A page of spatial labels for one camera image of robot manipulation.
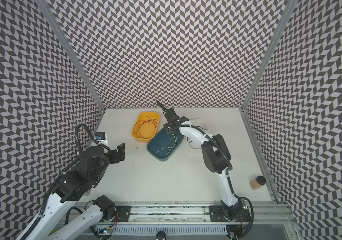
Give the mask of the teal plastic bin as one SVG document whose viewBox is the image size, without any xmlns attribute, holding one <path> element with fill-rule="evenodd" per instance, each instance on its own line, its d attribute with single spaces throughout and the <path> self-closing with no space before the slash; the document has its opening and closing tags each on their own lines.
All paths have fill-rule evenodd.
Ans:
<svg viewBox="0 0 342 240">
<path fill-rule="evenodd" d="M 161 129 L 147 144 L 147 151 L 161 162 L 167 161 L 175 150 L 181 145 L 185 136 L 181 134 L 166 134 Z"/>
</svg>

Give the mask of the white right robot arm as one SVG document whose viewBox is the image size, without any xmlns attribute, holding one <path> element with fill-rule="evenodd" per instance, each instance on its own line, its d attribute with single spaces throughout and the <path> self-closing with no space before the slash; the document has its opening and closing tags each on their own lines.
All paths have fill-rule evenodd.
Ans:
<svg viewBox="0 0 342 240">
<path fill-rule="evenodd" d="M 156 100 L 167 120 L 164 129 L 167 134 L 179 133 L 201 144 L 203 160 L 207 169 L 218 176 L 221 191 L 221 204 L 224 217 L 229 222 L 240 221 L 234 228 L 228 229 L 228 239 L 240 240 L 251 230 L 254 223 L 254 208 L 246 197 L 238 196 L 233 188 L 230 171 L 231 154 L 222 135 L 211 135 L 194 125 L 188 118 L 179 117 L 174 108 L 167 109 Z"/>
</svg>

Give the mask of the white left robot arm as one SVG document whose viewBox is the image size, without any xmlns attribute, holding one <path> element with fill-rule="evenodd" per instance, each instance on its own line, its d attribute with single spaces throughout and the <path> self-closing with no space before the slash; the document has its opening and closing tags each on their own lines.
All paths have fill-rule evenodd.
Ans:
<svg viewBox="0 0 342 240">
<path fill-rule="evenodd" d="M 59 174 L 43 198 L 38 214 L 18 236 L 19 240 L 74 240 L 87 229 L 108 240 L 118 225 L 115 203 L 103 195 L 84 211 L 75 207 L 83 195 L 96 188 L 110 164 L 124 161 L 125 144 L 111 150 L 98 141 L 86 124 L 74 131 L 77 156 Z"/>
</svg>

